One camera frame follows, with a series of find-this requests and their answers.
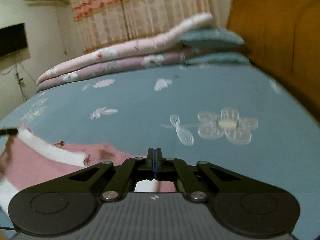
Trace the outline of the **beige patterned curtain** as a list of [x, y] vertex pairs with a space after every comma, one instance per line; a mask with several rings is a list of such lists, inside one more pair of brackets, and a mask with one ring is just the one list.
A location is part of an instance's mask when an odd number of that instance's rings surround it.
[[163, 33], [184, 19], [211, 12], [210, 0], [70, 0], [85, 54]]

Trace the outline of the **blue pillow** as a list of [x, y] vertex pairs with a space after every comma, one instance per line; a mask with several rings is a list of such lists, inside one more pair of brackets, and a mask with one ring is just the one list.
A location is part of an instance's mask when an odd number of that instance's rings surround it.
[[194, 57], [185, 61], [185, 64], [211, 64], [211, 63], [236, 63], [249, 64], [249, 59], [240, 53], [226, 52], [226, 53], [212, 53], [202, 56]]
[[180, 41], [188, 47], [238, 48], [245, 44], [243, 38], [227, 29], [199, 29], [183, 33]]

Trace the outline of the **black television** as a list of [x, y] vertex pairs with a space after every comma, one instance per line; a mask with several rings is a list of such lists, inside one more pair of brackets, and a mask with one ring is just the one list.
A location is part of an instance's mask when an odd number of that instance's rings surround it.
[[0, 57], [16, 53], [28, 47], [24, 23], [0, 29]]

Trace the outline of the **blue upper pillow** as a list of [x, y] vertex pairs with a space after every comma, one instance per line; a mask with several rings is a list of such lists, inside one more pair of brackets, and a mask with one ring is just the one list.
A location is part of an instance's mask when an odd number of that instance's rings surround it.
[[183, 33], [180, 41], [188, 47], [238, 48], [245, 44], [243, 38], [227, 29], [199, 29]]

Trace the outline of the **pink floral folded quilt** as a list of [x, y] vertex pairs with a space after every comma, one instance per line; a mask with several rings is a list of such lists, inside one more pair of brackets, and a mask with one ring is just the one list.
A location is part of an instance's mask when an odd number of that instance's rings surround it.
[[213, 24], [213, 16], [209, 12], [203, 12], [187, 18], [168, 31], [153, 37], [139, 38], [114, 44], [98, 49], [92, 53], [76, 57], [69, 61], [57, 64], [40, 75], [36, 83], [53, 77], [79, 70], [91, 64], [124, 59], [127, 57], [148, 55], [163, 52], [178, 46], [180, 36], [188, 31], [210, 27]]

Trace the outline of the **mauve floral folded quilt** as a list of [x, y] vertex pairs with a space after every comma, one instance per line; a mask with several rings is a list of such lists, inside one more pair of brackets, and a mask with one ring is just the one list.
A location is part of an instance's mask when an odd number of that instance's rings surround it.
[[167, 53], [129, 57], [120, 60], [97, 63], [42, 81], [37, 85], [36, 92], [64, 85], [65, 83], [89, 80], [107, 74], [184, 63], [186, 60], [199, 56], [200, 54], [201, 50], [199, 48], [184, 48], [182, 50]]

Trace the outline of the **wooden headboard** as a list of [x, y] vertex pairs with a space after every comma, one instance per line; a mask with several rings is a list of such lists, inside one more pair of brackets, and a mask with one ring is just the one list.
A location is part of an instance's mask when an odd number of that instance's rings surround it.
[[319, 0], [232, 0], [226, 27], [318, 120]]

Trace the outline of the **blue floral bed sheet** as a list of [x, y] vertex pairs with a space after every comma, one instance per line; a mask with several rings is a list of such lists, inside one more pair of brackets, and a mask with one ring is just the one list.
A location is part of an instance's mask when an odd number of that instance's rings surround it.
[[[236, 109], [255, 118], [251, 141], [203, 139], [197, 115]], [[71, 82], [40, 92], [1, 120], [48, 142], [108, 142], [131, 155], [160, 148], [205, 160], [291, 192], [298, 239], [319, 235], [319, 124], [280, 84], [251, 66], [169, 66]]]

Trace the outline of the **pink and white knit sweater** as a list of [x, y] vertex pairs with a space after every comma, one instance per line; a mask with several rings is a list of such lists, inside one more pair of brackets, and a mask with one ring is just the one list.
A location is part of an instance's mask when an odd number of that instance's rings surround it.
[[121, 165], [132, 156], [111, 144], [51, 144], [21, 127], [1, 140], [1, 209], [8, 213], [11, 199], [28, 187], [79, 171], [103, 161]]

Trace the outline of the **blue lower pillow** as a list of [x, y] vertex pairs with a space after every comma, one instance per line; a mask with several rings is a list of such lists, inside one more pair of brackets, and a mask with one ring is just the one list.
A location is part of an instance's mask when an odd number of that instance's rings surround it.
[[194, 57], [185, 61], [185, 64], [211, 64], [211, 63], [236, 63], [249, 64], [249, 59], [240, 53], [226, 52], [226, 53], [212, 53], [202, 56]]

